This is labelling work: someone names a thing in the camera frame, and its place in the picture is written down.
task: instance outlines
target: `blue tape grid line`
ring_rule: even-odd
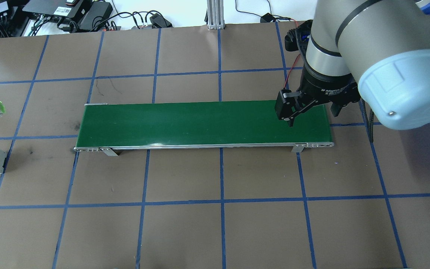
[[[96,73],[97,73],[97,67],[99,66],[99,58],[100,58],[100,52],[102,50],[102,44],[104,42],[104,32],[101,33],[100,36],[100,41],[99,41],[99,49],[97,51],[97,56],[96,56],[96,62],[94,64],[94,70],[92,71],[92,78],[91,78],[91,86],[89,88],[89,93],[87,94],[87,103],[90,102],[91,100],[91,95],[92,95],[92,89],[94,87],[94,81],[96,80]],[[59,235],[57,238],[57,243],[56,243],[56,250],[54,253],[54,259],[53,259],[53,266],[52,268],[55,269],[56,265],[57,265],[57,259],[59,256],[59,249],[61,247],[61,241],[63,238],[63,232],[64,232],[64,227],[65,227],[65,220],[67,217],[67,211],[69,209],[69,201],[71,198],[71,192],[72,192],[72,185],[74,183],[74,176],[75,176],[75,170],[77,168],[77,160],[79,159],[79,152],[77,152],[74,156],[74,163],[72,166],[72,172],[71,172],[71,178],[69,180],[69,187],[67,188],[67,196],[66,196],[66,201],[65,201],[65,205],[64,205],[64,212],[63,212],[63,218],[61,220],[61,228],[59,229]]]
[[[49,40],[49,36],[46,36],[46,40],[44,41],[43,50],[41,51],[41,56],[39,56],[39,61],[38,61],[37,67],[36,67],[36,71],[34,71],[34,75],[32,77],[31,86],[29,87],[28,94],[26,96],[26,100],[24,101],[24,106],[22,107],[21,115],[19,116],[19,121],[18,121],[16,130],[14,131],[14,136],[13,136],[12,141],[11,141],[11,146],[9,148],[9,151],[7,152],[7,157],[6,157],[6,160],[4,162],[4,167],[7,167],[7,163],[9,162],[9,159],[11,157],[12,149],[14,147],[14,142],[16,141],[16,137],[18,135],[19,128],[21,127],[22,118],[24,117],[24,112],[26,111],[29,97],[30,97],[31,92],[32,92],[32,88],[34,87],[34,80],[36,80],[37,72],[39,71],[39,67],[41,66],[41,61],[43,61],[43,56],[44,56],[44,52],[46,51],[48,40]],[[0,189],[1,189],[3,179],[4,179],[4,173],[0,176]]]
[[[218,101],[222,102],[222,35],[221,30],[217,30],[218,44]],[[222,245],[222,269],[227,268],[227,251],[225,247],[225,186],[223,172],[223,148],[220,148],[220,229]]]
[[[162,29],[159,28],[159,34],[157,36],[157,51],[155,53],[155,68],[154,68],[154,84],[152,89],[152,104],[155,103],[155,90],[157,89],[157,75],[159,70],[159,52],[160,52],[160,36],[162,34]]]
[[[363,121],[365,123],[366,133],[368,133],[367,122],[365,120],[365,106],[363,106],[362,102],[359,102],[359,108],[361,114],[363,114]],[[373,143],[370,143],[371,151],[374,157],[374,162],[376,164],[377,174],[379,175],[379,182],[381,184],[381,188],[383,190],[384,200],[386,201],[387,212],[389,214],[389,219],[391,220],[391,225],[394,233],[394,238],[396,239],[396,244],[398,246],[399,255],[401,256],[401,262],[404,268],[407,268],[406,257],[404,256],[404,251],[402,250],[401,239],[399,238],[398,228],[396,226],[396,221],[394,220],[393,211],[391,209],[391,203],[389,202],[389,196],[387,194],[386,185],[384,184],[383,174],[381,172],[381,167],[379,165],[379,160],[377,159],[376,149]]]
[[[140,254],[142,253],[142,231],[144,228],[144,216],[145,216],[145,205],[147,199],[147,181],[149,179],[149,162],[150,162],[150,150],[147,150],[145,157],[145,174],[144,174],[144,188],[142,190],[142,203],[140,203],[140,221],[138,222],[138,239],[137,239],[137,250],[135,268],[140,268]]]
[[[222,269],[227,268],[227,251],[225,247],[225,184],[223,172],[223,148],[220,148],[220,218],[222,232]]]
[[[57,257],[59,256],[59,249],[61,247],[61,241],[63,238],[63,231],[64,231],[64,226],[65,226],[65,220],[66,220],[66,216],[67,216],[67,210],[69,208],[69,200],[71,198],[71,192],[72,192],[72,185],[74,183],[74,175],[75,175],[75,168],[77,166],[77,160],[79,158],[79,152],[76,152],[75,157],[74,157],[74,164],[72,165],[72,172],[71,172],[71,179],[69,181],[69,187],[67,189],[67,196],[66,196],[66,202],[65,205],[63,205],[62,207],[64,208],[64,212],[63,212],[63,218],[61,221],[61,228],[59,229],[59,235],[57,237],[57,243],[56,243],[56,251],[54,252],[54,259],[53,259],[53,269],[56,268],[56,264],[57,264]]]
[[[218,101],[222,102],[222,37],[220,29],[217,30],[218,42]]]
[[[306,198],[306,189],[304,186],[302,159],[300,157],[300,153],[296,153],[296,159],[298,163],[298,172],[300,174],[300,184],[302,188],[303,206],[306,218],[306,229],[308,232],[309,252],[311,253],[311,263],[313,265],[313,268],[316,269],[316,257],[314,255],[313,235],[311,232],[311,222],[309,221],[308,199]]]
[[[155,97],[157,93],[157,72],[159,69],[159,53],[160,53],[160,38],[162,35],[162,29],[159,29],[157,36],[157,51],[155,53],[155,67],[154,67],[154,82],[152,90],[152,103],[155,103]],[[144,216],[145,216],[145,204],[147,198],[147,182],[149,179],[149,163],[150,163],[150,150],[147,150],[147,155],[145,157],[145,174],[144,174],[144,188],[142,190],[142,203],[140,204],[140,220],[138,222],[138,238],[137,238],[137,249],[136,249],[136,259],[135,268],[140,268],[140,255],[142,253],[142,232],[144,228]]]

